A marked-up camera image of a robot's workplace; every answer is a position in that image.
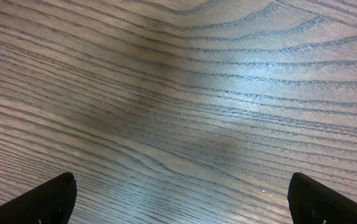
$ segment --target wooden table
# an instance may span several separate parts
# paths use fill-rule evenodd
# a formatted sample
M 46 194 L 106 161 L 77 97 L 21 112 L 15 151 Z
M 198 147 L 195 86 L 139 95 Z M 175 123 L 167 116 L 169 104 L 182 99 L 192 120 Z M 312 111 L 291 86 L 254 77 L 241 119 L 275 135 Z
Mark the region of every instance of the wooden table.
M 0 0 L 0 204 L 65 171 L 71 223 L 357 202 L 357 0 Z

